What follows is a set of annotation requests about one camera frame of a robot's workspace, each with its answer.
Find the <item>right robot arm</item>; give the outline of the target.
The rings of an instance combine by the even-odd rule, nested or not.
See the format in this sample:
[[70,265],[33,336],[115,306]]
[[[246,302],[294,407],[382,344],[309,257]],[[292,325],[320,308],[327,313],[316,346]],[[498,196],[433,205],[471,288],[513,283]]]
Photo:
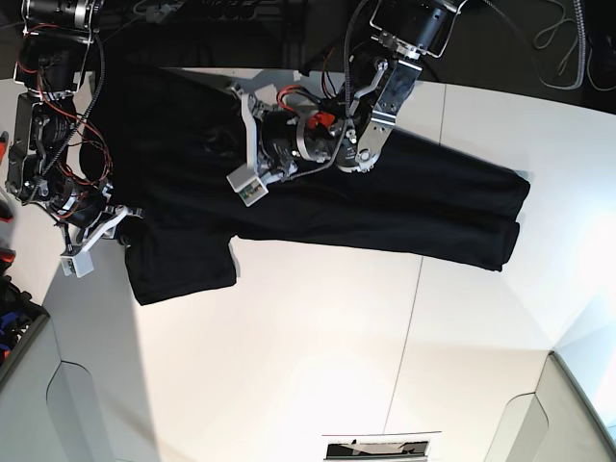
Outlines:
[[[102,8],[100,1],[25,1],[21,7],[23,42],[13,78],[25,91],[17,100],[5,186],[22,205],[40,207],[62,229],[66,257],[110,239],[125,218],[141,216],[138,209],[112,204],[109,146],[90,121],[93,107],[79,112],[74,105],[91,50],[100,59],[91,103],[103,90],[106,62],[98,28]],[[92,179],[68,165],[75,136],[102,155],[101,172]]]

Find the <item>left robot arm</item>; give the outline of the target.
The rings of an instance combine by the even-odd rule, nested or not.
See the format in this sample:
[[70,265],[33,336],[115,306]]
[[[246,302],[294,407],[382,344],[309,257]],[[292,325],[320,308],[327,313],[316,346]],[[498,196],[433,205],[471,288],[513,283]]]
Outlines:
[[423,71],[420,58],[443,55],[464,5],[361,2],[344,37],[344,81],[322,96],[291,84],[267,104],[232,85],[246,135],[246,160],[227,176],[232,189],[251,201],[270,184],[330,167],[371,170]]

